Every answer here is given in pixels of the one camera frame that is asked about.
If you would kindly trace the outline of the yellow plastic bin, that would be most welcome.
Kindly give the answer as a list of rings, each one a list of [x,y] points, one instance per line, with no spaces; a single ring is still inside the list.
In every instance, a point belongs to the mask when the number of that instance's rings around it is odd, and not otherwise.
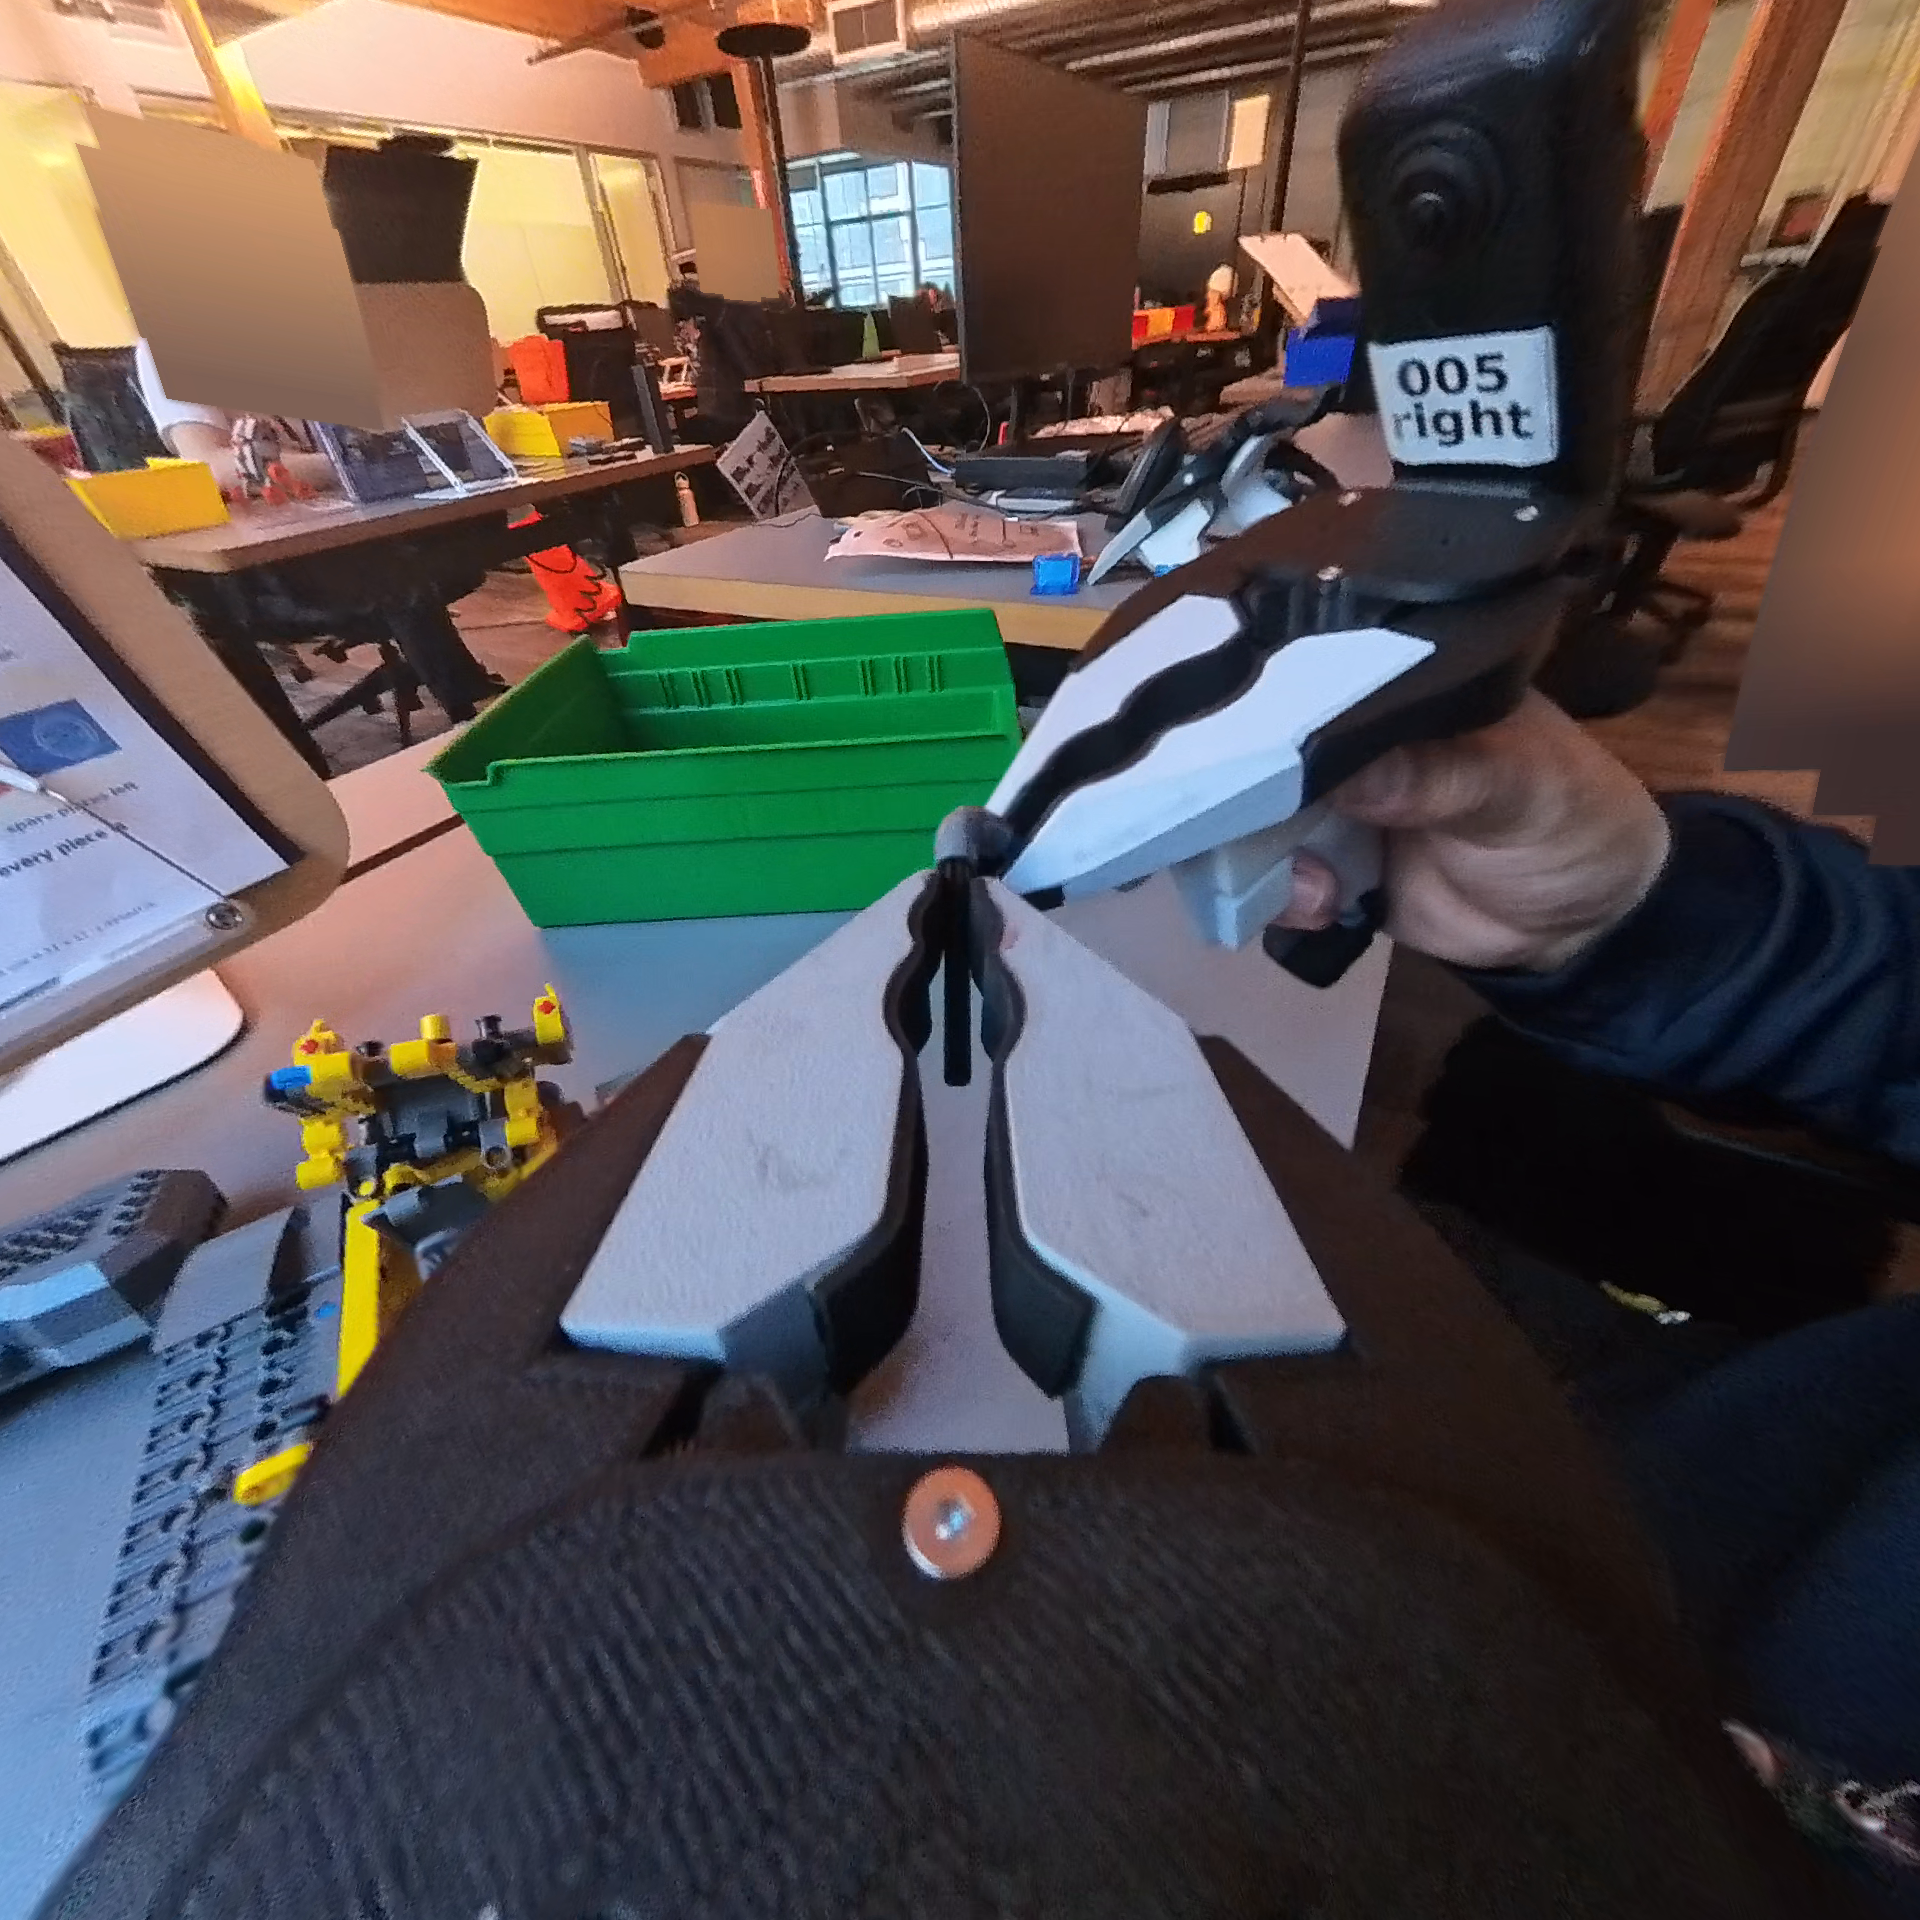
[[[484,427],[517,464],[558,461],[617,440],[612,409],[597,397],[503,403],[484,415]]]
[[[142,542],[230,521],[228,496],[212,467],[191,457],[147,457],[139,467],[67,472],[67,488],[112,538]]]

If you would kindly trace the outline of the person's dark clothing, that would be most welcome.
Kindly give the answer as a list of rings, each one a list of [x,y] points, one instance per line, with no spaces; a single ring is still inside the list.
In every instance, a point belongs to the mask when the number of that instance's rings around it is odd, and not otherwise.
[[[1916,1300],[1744,1349],[1622,1452],[1734,1751],[1876,1916],[1916,1916]]]

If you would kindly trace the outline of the black brick axle pin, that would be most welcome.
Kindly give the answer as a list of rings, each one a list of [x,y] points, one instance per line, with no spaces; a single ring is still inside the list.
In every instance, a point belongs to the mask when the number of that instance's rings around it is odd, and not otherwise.
[[[954,807],[934,833],[943,956],[943,1075],[950,1090],[965,1090],[972,1081],[975,885],[1004,871],[1012,846],[1012,829],[987,806]]]

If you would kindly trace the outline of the black office chair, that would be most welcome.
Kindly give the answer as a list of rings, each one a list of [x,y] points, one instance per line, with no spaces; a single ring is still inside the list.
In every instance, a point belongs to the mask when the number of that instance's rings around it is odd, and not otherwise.
[[[1573,718],[1640,707],[1717,615],[1717,593],[1675,580],[1668,562],[1683,546],[1736,540],[1786,490],[1814,377],[1854,319],[1888,212],[1888,200],[1846,198],[1806,260],[1765,275],[1638,425],[1595,604],[1538,675]]]

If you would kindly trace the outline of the green plastic bin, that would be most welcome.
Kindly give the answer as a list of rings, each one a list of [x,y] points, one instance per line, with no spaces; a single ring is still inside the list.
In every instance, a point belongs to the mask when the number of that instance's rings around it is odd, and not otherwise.
[[[573,641],[430,775],[539,927],[861,909],[1023,739],[984,607]]]

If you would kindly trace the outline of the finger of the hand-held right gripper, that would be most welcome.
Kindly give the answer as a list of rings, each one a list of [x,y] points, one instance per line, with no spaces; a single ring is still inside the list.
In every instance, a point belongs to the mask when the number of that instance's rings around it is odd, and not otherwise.
[[[1185,592],[1073,664],[991,796],[1020,851],[1055,804],[1116,771],[1168,729],[1251,681],[1251,615],[1229,593]]]
[[[1163,731],[1143,756],[1063,796],[1003,880],[1067,900],[1146,880],[1304,806],[1308,734],[1434,656],[1399,630],[1301,636],[1227,705]]]

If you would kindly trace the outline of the grey tracked brick module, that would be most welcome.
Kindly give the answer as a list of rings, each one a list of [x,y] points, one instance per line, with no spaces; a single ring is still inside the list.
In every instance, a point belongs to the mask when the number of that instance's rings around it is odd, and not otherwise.
[[[181,1265],[228,1200],[191,1167],[142,1167],[3,1230],[3,1391],[150,1337]]]

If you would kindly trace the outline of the yellow black brick toy robot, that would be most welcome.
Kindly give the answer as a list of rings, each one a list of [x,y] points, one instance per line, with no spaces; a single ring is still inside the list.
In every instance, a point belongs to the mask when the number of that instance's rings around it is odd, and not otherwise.
[[[228,1631],[325,1423],[489,1208],[561,1148],[576,1108],[561,994],[530,1019],[349,1046],[326,1019],[262,1085],[299,1123],[299,1200],[205,1241],[155,1337],[142,1449],[80,1722],[87,1784],[119,1800]]]

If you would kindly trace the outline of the dark partition panel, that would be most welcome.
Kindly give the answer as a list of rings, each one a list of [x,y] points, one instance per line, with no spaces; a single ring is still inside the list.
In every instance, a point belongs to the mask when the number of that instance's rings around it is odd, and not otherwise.
[[[950,65],[965,377],[1114,371],[1134,348],[1146,103],[977,35]]]

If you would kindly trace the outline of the instruction sheet display board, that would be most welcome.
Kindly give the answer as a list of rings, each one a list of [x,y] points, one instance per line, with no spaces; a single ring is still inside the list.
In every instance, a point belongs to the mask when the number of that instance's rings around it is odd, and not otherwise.
[[[212,1064],[249,947],[323,905],[329,784],[22,443],[3,449],[3,1160]]]

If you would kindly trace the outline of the small blue bin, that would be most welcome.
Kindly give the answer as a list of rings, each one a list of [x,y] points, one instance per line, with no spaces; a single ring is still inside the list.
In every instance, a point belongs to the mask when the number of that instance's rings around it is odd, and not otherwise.
[[[1329,296],[1286,333],[1281,370],[1294,390],[1336,387],[1350,377],[1364,332],[1361,296]]]

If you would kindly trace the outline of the grey desk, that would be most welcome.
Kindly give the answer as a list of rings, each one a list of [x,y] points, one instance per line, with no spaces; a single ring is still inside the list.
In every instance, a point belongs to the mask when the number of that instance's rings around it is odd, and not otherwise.
[[[1197,1034],[1232,1041],[1334,1140],[1354,1140],[1389,941],[1314,990],[1258,945],[1203,944],[1163,880],[1069,902],[1055,920]],[[432,1012],[523,1021],[553,984],[574,1035],[558,1084],[595,1108],[601,1085],[705,1031],[839,924],[818,913],[543,930],[470,829],[448,822],[222,970],[249,1027],[220,1057],[6,1163],[4,1225],[147,1167],[211,1175],[237,1225],[284,1208],[299,1130],[264,1109],[261,1085],[317,1017],[349,1041],[394,1041]],[[854,1399],[857,1449],[1067,1449],[1060,1406],[1023,1378],[994,1329],[979,1216],[987,1100],[980,1080],[929,1085],[932,1265],[906,1340]],[[36,1911],[101,1811],[85,1696],[149,1395],[149,1354],[125,1349],[4,1398],[4,1916]]]

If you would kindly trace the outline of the clear acrylic sign holder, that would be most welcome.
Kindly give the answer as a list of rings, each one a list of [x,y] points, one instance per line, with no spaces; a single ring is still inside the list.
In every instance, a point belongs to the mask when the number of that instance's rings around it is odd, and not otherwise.
[[[424,498],[453,485],[448,472],[408,425],[368,430],[323,420],[306,425],[342,491],[359,508]]]
[[[430,409],[408,413],[400,422],[400,435],[436,476],[432,488],[470,494],[487,488],[513,485],[520,470],[491,435],[487,425],[464,409]]]

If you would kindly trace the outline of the orange cone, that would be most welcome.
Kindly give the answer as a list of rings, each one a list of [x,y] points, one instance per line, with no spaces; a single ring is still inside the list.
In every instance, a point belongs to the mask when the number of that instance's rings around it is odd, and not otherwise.
[[[526,563],[547,601],[547,623],[583,636],[619,621],[624,599],[612,575],[569,543],[530,552]]]

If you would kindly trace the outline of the printed sign card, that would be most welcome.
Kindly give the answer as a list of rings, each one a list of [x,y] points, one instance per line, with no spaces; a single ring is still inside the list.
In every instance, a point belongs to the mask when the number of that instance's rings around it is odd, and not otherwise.
[[[763,406],[716,449],[714,467],[754,521],[795,521],[818,514],[799,456]]]

